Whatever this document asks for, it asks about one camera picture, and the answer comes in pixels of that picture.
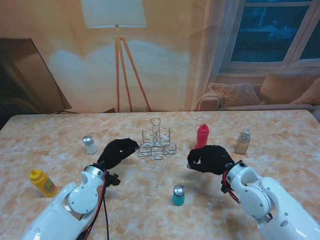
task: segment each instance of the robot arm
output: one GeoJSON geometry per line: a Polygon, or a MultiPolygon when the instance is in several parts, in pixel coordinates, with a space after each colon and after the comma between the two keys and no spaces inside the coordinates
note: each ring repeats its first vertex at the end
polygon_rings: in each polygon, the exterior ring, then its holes
{"type": "Polygon", "coordinates": [[[87,166],[81,173],[81,184],[77,186],[71,182],[66,185],[29,225],[22,240],[78,240],[99,210],[98,188],[104,182],[105,187],[120,183],[117,174],[111,175],[106,170],[118,165],[138,148],[130,138],[110,142],[97,163],[87,166]]]}
{"type": "Polygon", "coordinates": [[[264,239],[320,239],[315,219],[275,179],[261,177],[238,162],[228,171],[226,181],[237,193],[243,211],[257,221],[264,239]]]}
{"type": "Polygon", "coordinates": [[[74,240],[89,224],[98,207],[98,188],[104,177],[108,184],[119,185],[118,175],[111,175],[94,165],[81,173],[81,184],[66,185],[42,213],[30,224],[23,240],[74,240]]]}
{"type": "Polygon", "coordinates": [[[223,147],[206,145],[193,149],[187,160],[189,169],[222,175],[221,190],[229,192],[243,211],[255,218],[266,240],[320,239],[320,226],[315,219],[278,181],[259,176],[242,161],[235,163],[223,147]]]}

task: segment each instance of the marble table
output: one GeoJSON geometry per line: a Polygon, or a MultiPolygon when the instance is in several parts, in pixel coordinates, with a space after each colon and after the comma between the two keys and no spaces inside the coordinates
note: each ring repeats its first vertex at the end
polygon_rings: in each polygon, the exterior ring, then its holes
{"type": "MultiPolygon", "coordinates": [[[[51,202],[29,182],[39,168],[63,187],[95,162],[108,142],[132,138],[152,117],[171,128],[177,154],[162,160],[135,153],[112,169],[121,183],[106,191],[112,240],[262,239],[255,220],[228,194],[221,176],[186,168],[197,128],[210,128],[208,144],[221,145],[235,161],[277,179],[320,222],[320,125],[305,110],[151,112],[19,115],[0,131],[0,239],[20,239],[30,222],[51,202]],[[233,153],[241,131],[251,130],[245,156],[233,153]],[[87,155],[82,137],[91,135],[98,152],[87,155]],[[185,203],[174,206],[173,187],[185,186],[185,203]]],[[[103,209],[89,239],[106,239],[103,209]]]]}

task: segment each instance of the wire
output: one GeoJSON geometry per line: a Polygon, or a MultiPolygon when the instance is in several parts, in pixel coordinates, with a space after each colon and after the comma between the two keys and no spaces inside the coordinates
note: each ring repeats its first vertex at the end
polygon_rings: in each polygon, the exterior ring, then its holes
{"type": "Polygon", "coordinates": [[[92,227],[94,226],[94,224],[95,224],[95,222],[97,220],[97,217],[98,217],[98,214],[100,212],[100,208],[101,208],[101,205],[102,205],[105,193],[106,193],[106,182],[107,182],[107,173],[106,173],[106,171],[104,171],[104,179],[103,179],[103,184],[102,184],[101,195],[100,195],[100,198],[99,198],[99,201],[98,201],[98,205],[97,205],[96,212],[94,214],[93,220],[90,223],[90,225],[88,226],[88,228],[86,229],[87,232],[85,234],[84,240],[86,240],[88,238],[88,236],[89,236],[89,234],[90,234],[90,232],[92,230],[92,227]]]}
{"type": "Polygon", "coordinates": [[[103,207],[104,207],[105,222],[106,222],[106,239],[109,240],[109,223],[108,223],[108,215],[107,215],[105,196],[103,196],[103,207]]]}
{"type": "Polygon", "coordinates": [[[223,173],[223,175],[222,175],[223,184],[224,184],[224,186],[226,187],[226,189],[227,189],[228,193],[230,194],[230,196],[231,196],[238,204],[240,204],[238,198],[237,198],[236,195],[231,191],[231,188],[230,188],[230,186],[229,186],[228,183],[227,183],[226,176],[227,176],[228,172],[229,172],[229,170],[227,169],[227,170],[224,171],[224,173],[223,173]]]}

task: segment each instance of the black glove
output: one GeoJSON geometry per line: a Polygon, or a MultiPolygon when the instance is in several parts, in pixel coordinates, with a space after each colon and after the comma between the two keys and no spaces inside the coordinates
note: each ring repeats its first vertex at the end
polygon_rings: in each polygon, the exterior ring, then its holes
{"type": "Polygon", "coordinates": [[[96,163],[104,170],[112,169],[137,149],[139,145],[130,138],[115,139],[104,148],[96,163]]]}
{"type": "Polygon", "coordinates": [[[206,145],[193,149],[187,157],[191,169],[202,173],[221,175],[227,169],[226,164],[235,162],[222,146],[206,145]]]}

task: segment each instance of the beige sofa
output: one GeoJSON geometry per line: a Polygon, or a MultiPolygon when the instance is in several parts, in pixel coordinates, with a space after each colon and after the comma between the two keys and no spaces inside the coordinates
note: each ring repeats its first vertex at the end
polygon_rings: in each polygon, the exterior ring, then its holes
{"type": "Polygon", "coordinates": [[[195,111],[307,110],[320,122],[320,105],[289,104],[298,99],[317,79],[320,72],[271,73],[261,88],[254,86],[262,105],[223,106],[223,98],[207,92],[197,102],[195,111]]]}

